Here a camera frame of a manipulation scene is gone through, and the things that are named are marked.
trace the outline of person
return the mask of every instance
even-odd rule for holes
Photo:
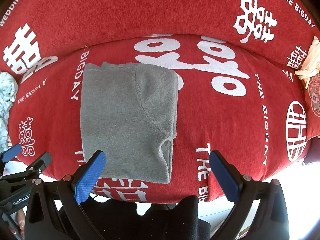
[[[11,172],[10,166],[6,165],[6,167],[4,168],[3,176],[10,175],[11,173],[14,173],[14,172]],[[25,220],[26,220],[26,215],[24,213],[24,210],[20,209],[17,212],[11,214],[10,217],[13,219],[13,221],[18,226],[19,234],[20,234],[21,238],[24,239],[24,225],[25,225]],[[16,236],[17,232],[13,228],[10,227],[9,217],[4,216],[3,219],[6,222],[6,224],[8,225],[8,227],[10,228],[11,232]]]

